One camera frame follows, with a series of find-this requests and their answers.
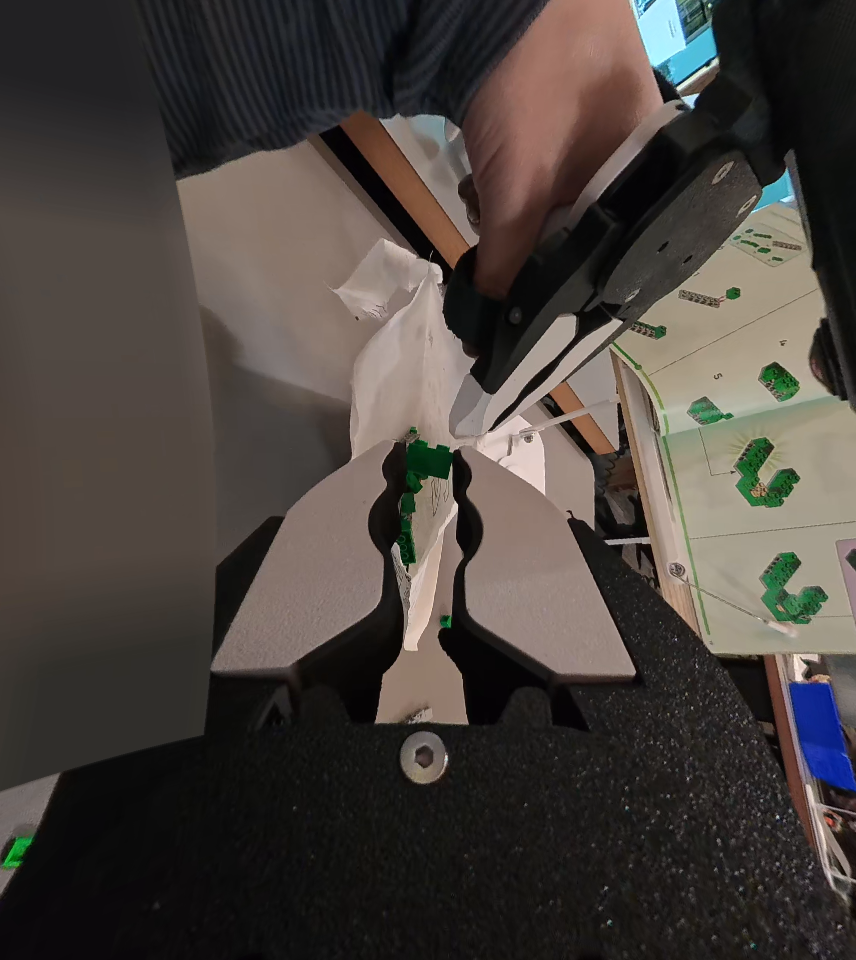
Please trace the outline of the white printed paper bag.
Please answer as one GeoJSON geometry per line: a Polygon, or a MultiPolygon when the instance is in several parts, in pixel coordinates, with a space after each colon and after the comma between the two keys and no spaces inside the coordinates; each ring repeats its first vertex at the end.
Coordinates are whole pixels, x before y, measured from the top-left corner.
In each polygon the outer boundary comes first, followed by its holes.
{"type": "MultiPolygon", "coordinates": [[[[356,318],[380,323],[352,372],[351,457],[404,440],[411,428],[431,448],[457,449],[449,416],[471,360],[446,327],[440,268],[382,239],[335,293],[356,318]]],[[[399,582],[407,651],[417,649],[433,620],[443,536],[457,511],[447,478],[427,479],[414,503],[417,560],[399,582]]]]}

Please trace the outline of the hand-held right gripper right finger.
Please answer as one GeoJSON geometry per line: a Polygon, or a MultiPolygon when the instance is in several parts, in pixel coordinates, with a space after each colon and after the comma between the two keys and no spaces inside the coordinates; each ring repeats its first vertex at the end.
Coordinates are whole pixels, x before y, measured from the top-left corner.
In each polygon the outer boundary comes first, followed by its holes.
{"type": "Polygon", "coordinates": [[[632,683],[635,664],[566,514],[470,447],[455,454],[453,484],[462,557],[439,639],[462,676],[632,683]]]}

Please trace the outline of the white base book stand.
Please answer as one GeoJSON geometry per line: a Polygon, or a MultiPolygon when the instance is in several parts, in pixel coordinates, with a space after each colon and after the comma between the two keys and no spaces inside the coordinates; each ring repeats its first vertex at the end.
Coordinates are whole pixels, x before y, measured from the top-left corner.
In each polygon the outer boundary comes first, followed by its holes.
{"type": "Polygon", "coordinates": [[[532,479],[535,471],[533,456],[528,452],[528,448],[541,449],[539,437],[543,431],[573,424],[576,426],[576,440],[583,440],[590,450],[601,457],[612,456],[616,451],[614,441],[618,438],[616,414],[618,407],[622,405],[648,534],[613,538],[609,544],[618,547],[646,542],[651,547],[653,566],[662,597],[701,637],[707,635],[707,628],[700,623],[704,618],[699,612],[700,604],[704,598],[709,598],[726,609],[764,625],[790,642],[798,640],[799,629],[796,625],[778,621],[767,611],[758,614],[703,589],[696,585],[695,575],[676,560],[674,547],[680,515],[674,512],[668,493],[658,491],[653,486],[655,479],[661,476],[662,468],[657,439],[650,431],[641,439],[635,438],[635,429],[621,380],[621,362],[613,360],[613,373],[602,373],[601,363],[600,360],[593,359],[587,364],[591,379],[601,379],[601,387],[595,390],[600,397],[596,403],[584,406],[577,391],[569,383],[563,382],[550,393],[538,396],[537,404],[531,407],[531,411],[535,413],[557,408],[561,415],[542,418],[536,423],[528,422],[525,414],[517,415],[479,438],[479,449],[504,468],[511,469],[526,479],[532,479]]]}

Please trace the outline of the person's left hand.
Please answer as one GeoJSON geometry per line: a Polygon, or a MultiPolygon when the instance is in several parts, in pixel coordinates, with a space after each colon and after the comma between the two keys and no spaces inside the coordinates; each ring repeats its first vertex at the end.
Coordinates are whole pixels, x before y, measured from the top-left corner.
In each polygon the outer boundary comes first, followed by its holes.
{"type": "Polygon", "coordinates": [[[459,186],[479,232],[475,287],[503,300],[549,216],[572,205],[662,106],[631,4],[552,1],[474,96],[459,186]]]}

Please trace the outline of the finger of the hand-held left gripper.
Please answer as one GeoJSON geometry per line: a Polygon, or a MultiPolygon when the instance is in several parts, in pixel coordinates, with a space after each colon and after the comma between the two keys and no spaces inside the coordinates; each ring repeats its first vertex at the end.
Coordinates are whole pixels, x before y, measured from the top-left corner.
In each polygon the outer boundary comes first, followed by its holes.
{"type": "Polygon", "coordinates": [[[566,380],[608,346],[624,325],[625,322],[617,318],[608,318],[598,326],[591,318],[585,322],[579,318],[556,318],[506,382],[494,392],[483,414],[484,433],[566,380]]]}
{"type": "MultiPolygon", "coordinates": [[[[586,319],[592,318],[588,315],[577,316],[574,314],[561,314],[555,319],[580,319],[584,323],[586,319]]],[[[464,378],[449,417],[449,431],[454,437],[458,439],[470,439],[486,434],[483,431],[483,414],[488,402],[491,401],[493,394],[506,382],[509,375],[517,368],[521,360],[547,332],[554,320],[531,346],[522,346],[521,356],[519,358],[510,358],[503,370],[492,370],[487,379],[482,379],[479,373],[473,372],[470,372],[464,378]]],[[[530,405],[537,401],[527,403],[525,408],[519,412],[527,410],[530,405]]]]}

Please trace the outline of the instruction booklet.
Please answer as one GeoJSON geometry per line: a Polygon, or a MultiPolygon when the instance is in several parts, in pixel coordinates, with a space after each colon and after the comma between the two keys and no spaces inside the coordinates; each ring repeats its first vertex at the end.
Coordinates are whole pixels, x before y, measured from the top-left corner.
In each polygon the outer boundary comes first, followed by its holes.
{"type": "Polygon", "coordinates": [[[717,654],[856,654],[856,414],[809,371],[824,312],[776,203],[612,349],[653,431],[665,563],[717,654]]]}

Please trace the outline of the person's left forearm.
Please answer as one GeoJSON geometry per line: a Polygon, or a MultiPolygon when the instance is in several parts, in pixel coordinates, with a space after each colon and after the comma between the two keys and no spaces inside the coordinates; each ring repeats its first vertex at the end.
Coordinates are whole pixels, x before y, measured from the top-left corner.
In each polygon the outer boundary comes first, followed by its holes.
{"type": "Polygon", "coordinates": [[[356,113],[460,125],[538,1],[135,1],[177,180],[356,113]]]}

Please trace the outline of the small green brick cluster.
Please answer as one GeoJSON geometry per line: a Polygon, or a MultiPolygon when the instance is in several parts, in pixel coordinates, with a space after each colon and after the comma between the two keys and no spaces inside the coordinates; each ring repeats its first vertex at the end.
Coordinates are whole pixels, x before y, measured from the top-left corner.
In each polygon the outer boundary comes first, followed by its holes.
{"type": "Polygon", "coordinates": [[[412,532],[412,519],[417,509],[416,496],[424,486],[426,474],[412,466],[410,449],[420,441],[420,434],[415,426],[411,426],[403,438],[406,445],[405,481],[406,486],[399,499],[400,534],[397,538],[399,556],[402,565],[408,569],[417,563],[417,552],[412,532]]]}

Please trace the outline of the blue storage bin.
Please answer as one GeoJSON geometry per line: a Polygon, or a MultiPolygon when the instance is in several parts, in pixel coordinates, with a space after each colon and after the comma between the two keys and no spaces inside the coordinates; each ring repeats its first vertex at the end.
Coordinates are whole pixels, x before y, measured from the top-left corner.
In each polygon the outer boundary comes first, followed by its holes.
{"type": "Polygon", "coordinates": [[[789,692],[798,743],[812,777],[856,793],[856,779],[830,684],[792,681],[789,692]]]}

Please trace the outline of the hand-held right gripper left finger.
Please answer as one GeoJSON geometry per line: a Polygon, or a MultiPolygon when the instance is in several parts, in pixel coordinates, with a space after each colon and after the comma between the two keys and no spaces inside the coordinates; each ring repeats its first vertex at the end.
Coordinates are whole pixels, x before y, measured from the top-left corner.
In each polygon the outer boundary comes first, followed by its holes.
{"type": "Polygon", "coordinates": [[[221,676],[307,678],[380,615],[403,614],[392,549],[407,446],[384,440],[305,493],[278,533],[214,657],[221,676]]]}

